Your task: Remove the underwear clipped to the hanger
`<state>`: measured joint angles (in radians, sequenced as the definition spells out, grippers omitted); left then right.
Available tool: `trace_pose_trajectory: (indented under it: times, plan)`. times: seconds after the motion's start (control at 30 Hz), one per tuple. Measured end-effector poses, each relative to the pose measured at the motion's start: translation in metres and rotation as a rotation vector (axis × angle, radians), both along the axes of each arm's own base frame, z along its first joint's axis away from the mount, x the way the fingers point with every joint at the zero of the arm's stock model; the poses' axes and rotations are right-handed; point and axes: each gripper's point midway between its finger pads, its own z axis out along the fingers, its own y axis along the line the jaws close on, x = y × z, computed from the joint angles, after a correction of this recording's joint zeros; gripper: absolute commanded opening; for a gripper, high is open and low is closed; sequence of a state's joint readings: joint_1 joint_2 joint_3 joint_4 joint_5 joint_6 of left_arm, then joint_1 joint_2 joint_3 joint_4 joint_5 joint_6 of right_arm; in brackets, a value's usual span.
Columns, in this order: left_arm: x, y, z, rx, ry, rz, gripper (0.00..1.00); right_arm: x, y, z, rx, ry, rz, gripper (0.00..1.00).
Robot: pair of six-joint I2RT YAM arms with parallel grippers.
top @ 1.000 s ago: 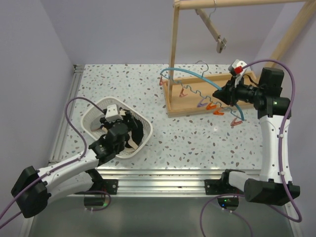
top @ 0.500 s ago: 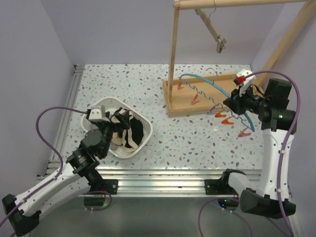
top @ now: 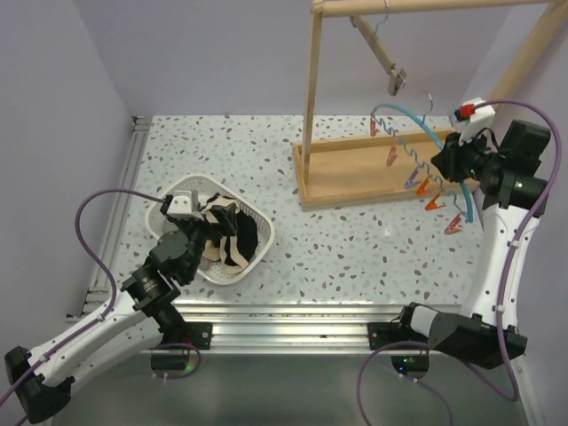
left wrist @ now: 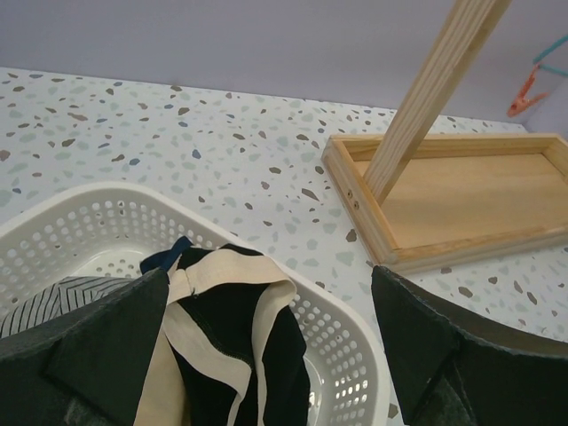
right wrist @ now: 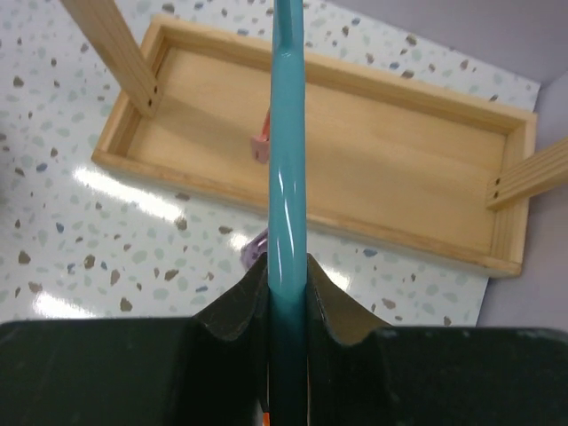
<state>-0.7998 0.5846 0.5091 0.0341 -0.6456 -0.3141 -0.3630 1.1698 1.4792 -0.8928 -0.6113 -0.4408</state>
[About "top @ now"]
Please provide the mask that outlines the blue plastic clip hanger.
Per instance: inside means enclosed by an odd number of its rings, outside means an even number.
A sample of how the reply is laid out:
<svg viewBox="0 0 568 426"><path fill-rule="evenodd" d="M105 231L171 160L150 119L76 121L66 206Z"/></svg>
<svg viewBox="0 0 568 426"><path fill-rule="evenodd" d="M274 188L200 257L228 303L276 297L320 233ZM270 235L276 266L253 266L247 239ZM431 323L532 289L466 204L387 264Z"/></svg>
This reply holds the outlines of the blue plastic clip hanger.
<svg viewBox="0 0 568 426"><path fill-rule="evenodd" d="M410 147L409 137L403 137L402 133L388 124L385 119L377 117L376 113L380 109L394 110L410 119L412 122L417 124L425 135L435 144L435 146L441 150L443 147L442 141L439 136L435 135L434 130L426 124L426 114L419 118L416 114L403 106L398 106L392 103L378 104L373 107L369 115L369 135L377 136L378 130L382 130L385 135L394 139L387 155L387 167L392 166L397 160L399 149L402 149L404 153L414 161L415 167L404 183L405 189L414 190L416 195L423 197L427 194L427 186L429 184L433 184L436 187L434 195L424 208L425 210L432 211L434 209L445 207L445 204L438 204L438 199L442 195L452 197L457 214L446 226L444 234L454 235L461 232L464 223L471 224L474 220L473 199L466 182L458 182L458 187L460 188L465 201L465 206L462 208L462 206L458 203L457 192L449 189L449 184L444 182L444 179L440 174L433 173L431 171L430 162L422 161L420 159L417 150Z"/></svg>

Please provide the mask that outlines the black underwear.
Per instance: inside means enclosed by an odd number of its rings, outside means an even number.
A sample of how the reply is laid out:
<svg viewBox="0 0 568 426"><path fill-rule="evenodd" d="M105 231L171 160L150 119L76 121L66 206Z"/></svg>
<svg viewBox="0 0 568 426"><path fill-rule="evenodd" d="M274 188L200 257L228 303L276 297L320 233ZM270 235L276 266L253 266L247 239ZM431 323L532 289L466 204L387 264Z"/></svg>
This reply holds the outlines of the black underwear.
<svg viewBox="0 0 568 426"><path fill-rule="evenodd" d="M215 193L200 207L202 215L210 222L219 222L215 213L221 208L234 211L236 234L234 236L217 236L216 241L207 241L205 248L220 249L220 263L225 272L236 274L243 272L250 264L258 246L256 221L246 214L239 203L232 197Z"/></svg>

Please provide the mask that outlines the wooden clip hanger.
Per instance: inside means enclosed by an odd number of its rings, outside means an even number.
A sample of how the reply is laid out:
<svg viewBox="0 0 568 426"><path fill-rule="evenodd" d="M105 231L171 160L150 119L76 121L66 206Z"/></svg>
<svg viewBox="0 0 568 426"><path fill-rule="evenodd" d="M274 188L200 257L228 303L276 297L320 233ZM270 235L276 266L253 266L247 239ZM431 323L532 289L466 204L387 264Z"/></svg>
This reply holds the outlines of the wooden clip hanger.
<svg viewBox="0 0 568 426"><path fill-rule="evenodd" d="M361 15L350 16L349 19L351 25L362 35L385 74L389 77L388 93L394 97L405 87L407 73L403 67L397 65L384 42L378 37L378 27L385 23L390 15L389 2L384 0L383 3L387 13L384 19L375 25L375 28L372 28L368 20Z"/></svg>

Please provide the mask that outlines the beige underwear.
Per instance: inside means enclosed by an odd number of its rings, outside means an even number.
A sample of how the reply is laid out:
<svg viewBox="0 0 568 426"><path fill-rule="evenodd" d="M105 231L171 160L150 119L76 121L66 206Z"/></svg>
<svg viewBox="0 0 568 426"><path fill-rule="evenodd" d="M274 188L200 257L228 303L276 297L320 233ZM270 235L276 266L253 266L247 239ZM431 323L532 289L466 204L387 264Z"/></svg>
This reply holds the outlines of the beige underwear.
<svg viewBox="0 0 568 426"><path fill-rule="evenodd" d="M206 267L209 268L210 264L220 261L220 249L216 247L205 248L202 253L202 259Z"/></svg>

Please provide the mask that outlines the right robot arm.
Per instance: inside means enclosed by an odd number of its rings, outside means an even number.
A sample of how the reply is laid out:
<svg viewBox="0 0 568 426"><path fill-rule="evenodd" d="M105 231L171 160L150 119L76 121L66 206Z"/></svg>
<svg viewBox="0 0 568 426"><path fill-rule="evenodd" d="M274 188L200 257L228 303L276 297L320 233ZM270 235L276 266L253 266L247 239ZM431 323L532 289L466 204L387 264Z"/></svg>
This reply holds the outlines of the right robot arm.
<svg viewBox="0 0 568 426"><path fill-rule="evenodd" d="M484 128L461 142L452 133L432 159L444 178L472 178L485 196L481 255L465 303L457 313L411 303L395 327L403 347L426 343L485 369L525 353L527 339L517 330L517 293L528 244L545 210L535 203L547 183L535 173L551 132L515 120L495 150L487 145L492 135Z"/></svg>

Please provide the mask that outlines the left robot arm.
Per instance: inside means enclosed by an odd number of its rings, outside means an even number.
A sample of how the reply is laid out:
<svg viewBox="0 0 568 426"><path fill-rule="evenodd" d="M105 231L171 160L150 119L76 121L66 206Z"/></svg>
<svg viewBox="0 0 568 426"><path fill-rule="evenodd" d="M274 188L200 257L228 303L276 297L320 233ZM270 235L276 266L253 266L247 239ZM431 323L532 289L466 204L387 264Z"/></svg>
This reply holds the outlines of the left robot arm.
<svg viewBox="0 0 568 426"><path fill-rule="evenodd" d="M220 235L210 213L175 218L146 261L96 311L49 342L17 346L4 362L26 421L38 424L61 411L72 387L87 374L145 349L183 349L198 354L188 327L173 306L180 287L194 280L208 240Z"/></svg>

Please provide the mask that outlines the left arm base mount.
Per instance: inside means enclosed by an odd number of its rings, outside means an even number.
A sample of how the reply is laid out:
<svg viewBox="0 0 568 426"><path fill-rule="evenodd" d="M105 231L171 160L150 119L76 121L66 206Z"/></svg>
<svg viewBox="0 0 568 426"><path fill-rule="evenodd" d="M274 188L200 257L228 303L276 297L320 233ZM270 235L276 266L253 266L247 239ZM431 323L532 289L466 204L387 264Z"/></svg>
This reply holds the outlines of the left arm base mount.
<svg viewBox="0 0 568 426"><path fill-rule="evenodd" d="M162 377L181 378L197 371L201 353L210 349L210 322L187 322L176 336L168 336L151 350L152 371Z"/></svg>

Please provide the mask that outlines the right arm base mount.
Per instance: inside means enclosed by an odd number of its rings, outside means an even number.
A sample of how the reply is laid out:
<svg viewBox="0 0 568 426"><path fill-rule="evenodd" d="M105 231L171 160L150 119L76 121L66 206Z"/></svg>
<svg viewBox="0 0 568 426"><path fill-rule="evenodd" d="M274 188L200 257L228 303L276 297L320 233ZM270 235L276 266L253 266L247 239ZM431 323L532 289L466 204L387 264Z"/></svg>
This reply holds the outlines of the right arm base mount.
<svg viewBox="0 0 568 426"><path fill-rule="evenodd" d="M414 332L412 329L400 326L397 319L386 322L367 323L367 340L369 349L374 351L381 347L401 342L427 343L424 335ZM424 348L410 345L400 346L398 351L418 351L412 355L404 352L402 355L391 355L390 361L393 369L402 375L413 378L423 378L430 370L430 353Z"/></svg>

